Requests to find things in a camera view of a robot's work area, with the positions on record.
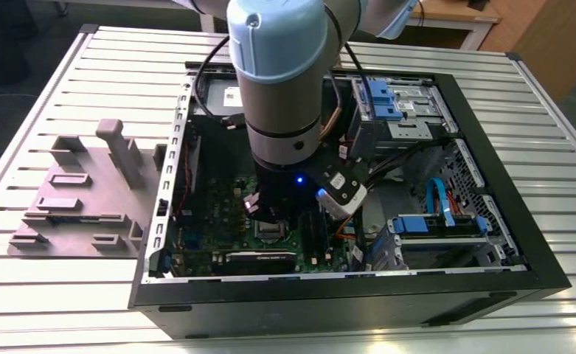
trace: blue plastic latch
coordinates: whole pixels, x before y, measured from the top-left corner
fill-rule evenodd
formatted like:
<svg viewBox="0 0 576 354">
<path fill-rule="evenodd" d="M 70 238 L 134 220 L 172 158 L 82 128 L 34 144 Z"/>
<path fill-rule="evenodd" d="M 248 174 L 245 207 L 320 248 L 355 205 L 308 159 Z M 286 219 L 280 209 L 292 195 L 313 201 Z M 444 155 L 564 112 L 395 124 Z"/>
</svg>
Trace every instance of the blue plastic latch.
<svg viewBox="0 0 576 354">
<path fill-rule="evenodd" d="M 388 89 L 385 80 L 371 79 L 369 88 L 373 96 L 373 105 L 376 106 L 376 118 L 383 120 L 399 121 L 404 118 L 404 113 L 395 106 L 396 95 Z M 367 94 L 361 90 L 363 101 L 367 101 Z"/>
<path fill-rule="evenodd" d="M 478 227 L 482 230 L 482 234 L 486 235 L 488 232 L 487 219 L 482 216 L 476 217 Z"/>
<path fill-rule="evenodd" d="M 404 216 L 403 217 L 404 227 L 409 234 L 427 233 L 428 224 L 423 216 Z"/>
<path fill-rule="evenodd" d="M 405 231 L 405 229 L 404 229 L 404 222 L 399 218 L 393 219 L 393 229 L 395 229 L 395 233 L 396 234 L 401 234 Z"/>
<path fill-rule="evenodd" d="M 384 80 L 369 80 L 371 93 L 373 95 L 375 105 L 392 105 L 393 97 L 388 91 L 388 84 Z"/>
<path fill-rule="evenodd" d="M 404 118 L 404 113 L 397 111 L 393 105 L 376 105 L 376 118 L 400 121 Z"/>
</svg>

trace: motherboard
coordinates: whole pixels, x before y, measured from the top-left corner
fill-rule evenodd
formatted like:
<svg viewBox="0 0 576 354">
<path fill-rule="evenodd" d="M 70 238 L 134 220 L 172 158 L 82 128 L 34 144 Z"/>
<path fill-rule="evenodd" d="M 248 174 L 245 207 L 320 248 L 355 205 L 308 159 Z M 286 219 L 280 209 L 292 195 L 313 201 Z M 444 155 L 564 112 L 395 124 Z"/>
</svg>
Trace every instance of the motherboard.
<svg viewBox="0 0 576 354">
<path fill-rule="evenodd" d="M 246 217 L 242 198 L 256 190 L 252 176 L 210 178 L 201 225 L 180 226 L 173 237 L 173 270 L 178 276 L 252 275 L 264 271 L 320 273 L 345 271 L 348 242 L 335 239 L 324 212 L 307 212 L 295 223 L 268 224 Z M 312 235 L 325 235 L 317 242 Z M 228 260 L 240 258 L 236 269 Z"/>
</svg>

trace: black computer chassis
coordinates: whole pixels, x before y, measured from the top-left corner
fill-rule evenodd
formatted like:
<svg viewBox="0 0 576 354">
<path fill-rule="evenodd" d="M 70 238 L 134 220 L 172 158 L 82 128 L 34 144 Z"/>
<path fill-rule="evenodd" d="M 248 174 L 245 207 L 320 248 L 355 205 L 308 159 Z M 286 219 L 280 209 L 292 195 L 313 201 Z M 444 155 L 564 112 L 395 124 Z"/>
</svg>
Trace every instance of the black computer chassis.
<svg viewBox="0 0 576 354">
<path fill-rule="evenodd" d="M 571 287 L 453 76 L 367 71 L 367 75 L 379 74 L 433 79 L 490 186 L 484 193 L 498 203 L 530 270 L 142 284 L 144 244 L 130 308 L 173 339 L 460 325 L 515 302 L 544 298 Z"/>
</svg>

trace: black cable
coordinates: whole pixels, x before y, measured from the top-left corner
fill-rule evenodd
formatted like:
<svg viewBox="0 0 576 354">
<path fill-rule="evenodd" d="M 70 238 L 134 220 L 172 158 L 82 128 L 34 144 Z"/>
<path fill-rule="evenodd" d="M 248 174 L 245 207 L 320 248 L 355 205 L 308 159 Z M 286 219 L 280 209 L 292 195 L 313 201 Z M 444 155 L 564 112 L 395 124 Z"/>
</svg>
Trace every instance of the black cable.
<svg viewBox="0 0 576 354">
<path fill-rule="evenodd" d="M 345 43 L 345 49 L 347 49 L 347 52 L 349 53 L 351 60 L 353 61 L 353 64 L 356 66 L 357 74 L 360 75 L 360 78 L 363 80 L 363 85 L 365 86 L 367 100 L 369 101 L 369 110 L 371 110 L 372 118 L 376 119 L 376 104 L 373 103 L 373 93 L 371 91 L 369 81 L 367 80 L 365 70 L 363 69 L 363 65 L 360 64 L 360 61 L 357 61 L 356 53 L 353 53 L 349 43 Z"/>
<path fill-rule="evenodd" d="M 429 142 L 419 142 L 417 144 L 407 148 L 400 154 L 384 160 L 383 163 L 380 163 L 376 166 L 376 168 L 373 168 L 369 174 L 369 177 L 367 178 L 367 182 L 365 182 L 367 189 L 371 190 L 376 186 L 377 181 L 383 177 L 385 177 L 385 175 L 391 171 L 400 168 L 415 154 L 420 153 L 423 150 L 428 148 L 444 146 L 451 141 L 452 141 L 452 138 L 445 137 L 436 140 L 431 140 Z"/>
<path fill-rule="evenodd" d="M 209 63 L 212 62 L 213 57 L 216 57 L 216 53 L 218 53 L 218 51 L 222 49 L 222 47 L 225 46 L 226 42 L 229 41 L 229 38 L 230 37 L 226 36 L 222 39 L 222 41 L 218 43 L 218 45 L 216 46 L 216 48 L 212 50 L 212 52 L 209 53 L 208 57 L 205 58 L 205 61 L 201 64 L 201 68 L 198 69 L 197 79 L 193 82 L 193 95 L 197 98 L 198 106 L 201 107 L 201 110 L 205 112 L 205 114 L 208 115 L 208 117 L 212 118 L 213 120 L 217 119 L 216 115 L 212 113 L 212 111 L 209 111 L 208 106 L 202 102 L 202 97 L 198 94 L 200 85 L 201 85 L 201 75 L 202 75 L 202 72 L 205 71 L 205 69 L 208 68 Z"/>
<path fill-rule="evenodd" d="M 421 0 L 419 0 L 419 6 L 421 7 L 421 15 L 419 18 L 419 27 L 423 27 L 424 23 L 425 23 L 425 8 L 424 8 L 424 3 L 421 2 Z"/>
</svg>

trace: wooden desk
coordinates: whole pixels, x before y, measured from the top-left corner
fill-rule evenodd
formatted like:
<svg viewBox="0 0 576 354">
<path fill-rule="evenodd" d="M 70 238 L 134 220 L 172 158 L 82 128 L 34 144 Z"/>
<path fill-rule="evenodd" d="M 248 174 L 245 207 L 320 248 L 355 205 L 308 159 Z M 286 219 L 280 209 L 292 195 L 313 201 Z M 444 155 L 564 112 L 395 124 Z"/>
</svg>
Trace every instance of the wooden desk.
<svg viewBox="0 0 576 354">
<path fill-rule="evenodd" d="M 503 20 L 491 3 L 484 11 L 469 8 L 467 0 L 423 0 L 423 3 L 425 8 L 424 26 L 469 30 L 461 49 L 478 50 L 487 38 L 488 31 Z M 408 24 L 419 26 L 420 17 L 421 7 L 417 5 Z"/>
</svg>

